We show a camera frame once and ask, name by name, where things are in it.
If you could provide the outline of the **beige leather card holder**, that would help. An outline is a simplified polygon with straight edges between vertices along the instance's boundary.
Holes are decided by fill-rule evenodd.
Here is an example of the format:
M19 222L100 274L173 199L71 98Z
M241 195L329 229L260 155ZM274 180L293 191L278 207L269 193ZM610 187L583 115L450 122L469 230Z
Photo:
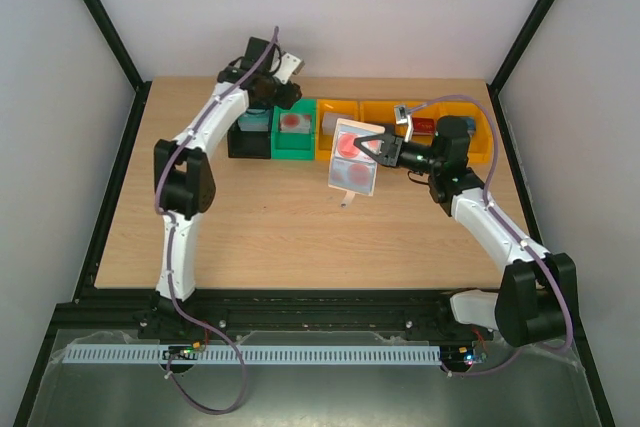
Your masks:
M341 208L349 207L357 195L373 195L378 164L355 141L384 133L385 129L380 125L346 118L337 120L329 161L328 186L344 192Z

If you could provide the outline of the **white red-dot credit card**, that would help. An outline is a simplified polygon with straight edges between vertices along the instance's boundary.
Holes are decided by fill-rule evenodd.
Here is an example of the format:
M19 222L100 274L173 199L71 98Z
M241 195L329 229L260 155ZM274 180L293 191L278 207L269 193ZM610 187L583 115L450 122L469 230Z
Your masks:
M334 188L371 195L374 190L376 165L334 158L329 167L328 184Z

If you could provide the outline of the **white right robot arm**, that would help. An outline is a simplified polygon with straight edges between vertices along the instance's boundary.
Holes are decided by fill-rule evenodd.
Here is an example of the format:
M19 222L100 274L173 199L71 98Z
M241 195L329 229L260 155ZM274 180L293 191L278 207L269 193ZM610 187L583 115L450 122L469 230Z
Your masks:
M427 178L433 201L462 225L502 271L496 292L466 290L451 296L436 314L436 326L455 339L471 325L498 331L512 347L563 339L573 343L571 310L577 300L575 265L527 236L499 207L468 165L470 136L466 122L444 116L430 145L381 133L358 137L355 146L377 164L404 168Z

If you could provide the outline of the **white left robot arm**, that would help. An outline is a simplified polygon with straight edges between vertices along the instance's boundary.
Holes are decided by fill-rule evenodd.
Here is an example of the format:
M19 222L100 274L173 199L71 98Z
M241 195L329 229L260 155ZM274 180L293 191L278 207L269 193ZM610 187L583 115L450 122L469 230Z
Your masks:
M216 195L210 160L219 143L249 109L289 109L302 97L291 78L304 62L281 49L278 32L269 40L251 37L244 54L218 73L189 125L154 146L154 209L164 224L156 292L163 298L185 301L195 291L198 232Z

